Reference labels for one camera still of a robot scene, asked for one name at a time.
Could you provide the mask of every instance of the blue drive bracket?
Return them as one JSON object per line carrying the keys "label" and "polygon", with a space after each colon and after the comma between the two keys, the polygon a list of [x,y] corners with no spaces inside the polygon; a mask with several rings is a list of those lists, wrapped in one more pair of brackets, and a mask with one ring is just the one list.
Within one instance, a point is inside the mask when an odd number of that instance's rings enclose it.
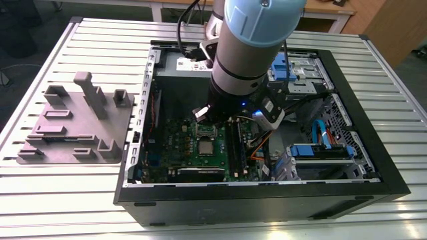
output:
{"label": "blue drive bracket", "polygon": [[[291,82],[295,82],[298,80],[298,77],[293,71],[293,64],[289,65],[289,69],[290,69],[289,80]],[[275,81],[287,80],[287,60],[286,60],[286,54],[283,52],[281,52],[274,58],[274,61],[271,64],[271,71],[274,75],[273,78]]]}

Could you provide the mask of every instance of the floor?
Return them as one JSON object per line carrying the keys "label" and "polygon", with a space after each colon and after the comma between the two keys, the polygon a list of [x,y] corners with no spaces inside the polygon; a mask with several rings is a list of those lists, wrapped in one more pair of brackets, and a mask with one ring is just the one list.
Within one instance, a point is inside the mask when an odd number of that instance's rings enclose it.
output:
{"label": "floor", "polygon": [[[0,49],[0,69],[18,64],[43,65],[72,16],[153,21],[153,13],[149,7],[135,8],[133,6],[64,3],[63,10],[60,12],[55,12],[51,2],[35,1],[35,4],[43,18],[43,25],[30,29],[39,47],[38,53],[27,58],[15,59]],[[163,9],[163,21],[177,23],[181,11],[182,10]],[[211,13],[206,11],[206,20],[209,19],[210,14]],[[191,23],[197,23],[199,21],[201,15],[197,14]],[[419,59],[415,55],[410,54],[403,63],[395,69],[397,74],[425,109],[427,109],[426,66],[427,59]],[[0,130],[8,122],[38,72],[39,67],[36,66],[16,66],[4,70],[4,74],[10,79],[12,79],[14,84],[8,88],[0,87]]]}

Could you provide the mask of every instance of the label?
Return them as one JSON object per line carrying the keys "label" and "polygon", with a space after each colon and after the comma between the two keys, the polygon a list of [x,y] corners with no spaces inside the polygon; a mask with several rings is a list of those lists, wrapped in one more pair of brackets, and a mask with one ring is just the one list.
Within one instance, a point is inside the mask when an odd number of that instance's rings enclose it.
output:
{"label": "label", "polygon": [[181,57],[177,60],[177,71],[213,71],[211,68],[207,67],[205,61],[193,61],[186,57]]}
{"label": "label", "polygon": [[266,103],[266,105],[265,105],[265,108],[266,108],[266,110],[271,113],[273,112],[273,110],[274,110],[274,103],[273,103],[273,101],[271,100],[269,100],[269,102]]}
{"label": "label", "polygon": [[269,176],[270,174],[270,169],[266,165],[262,166],[262,171],[265,172],[265,174]]}

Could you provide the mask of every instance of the aluminum table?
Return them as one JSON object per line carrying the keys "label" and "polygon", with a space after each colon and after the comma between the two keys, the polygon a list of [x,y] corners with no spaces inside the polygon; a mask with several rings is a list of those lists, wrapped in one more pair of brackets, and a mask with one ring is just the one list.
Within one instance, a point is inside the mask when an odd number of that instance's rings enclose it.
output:
{"label": "aluminum table", "polygon": [[[295,32],[287,44],[333,52],[413,192],[394,202],[374,204],[337,220],[142,227],[112,204],[119,164],[19,165],[18,152],[43,111],[48,85],[82,91],[74,75],[86,71],[92,72],[94,85],[102,86],[104,93],[120,88],[138,94],[151,40],[177,37],[174,23],[72,21],[0,134],[0,237],[427,238],[427,115],[373,43],[358,35]],[[202,41],[205,29],[189,25],[182,36],[183,41]]]}

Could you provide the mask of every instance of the metal panel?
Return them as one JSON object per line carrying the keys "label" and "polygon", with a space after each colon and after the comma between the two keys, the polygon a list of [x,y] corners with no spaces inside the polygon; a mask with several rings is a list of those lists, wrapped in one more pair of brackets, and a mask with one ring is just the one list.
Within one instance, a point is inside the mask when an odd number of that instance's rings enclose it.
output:
{"label": "metal panel", "polygon": [[365,111],[371,121],[422,121],[421,116],[417,112],[406,111]]}
{"label": "metal panel", "polygon": [[[333,52],[413,192],[397,201],[338,220],[143,228],[112,204],[119,164],[19,165],[16,154],[42,113],[47,86],[64,84],[79,91],[75,71],[91,71],[94,85],[104,92],[118,85],[138,92],[150,41],[177,37],[175,23],[86,18],[80,25],[68,26],[0,135],[0,237],[359,240],[379,233],[387,240],[427,238],[426,122],[381,57],[357,35],[295,32],[289,47]],[[205,37],[202,26],[182,31],[189,41]]]}

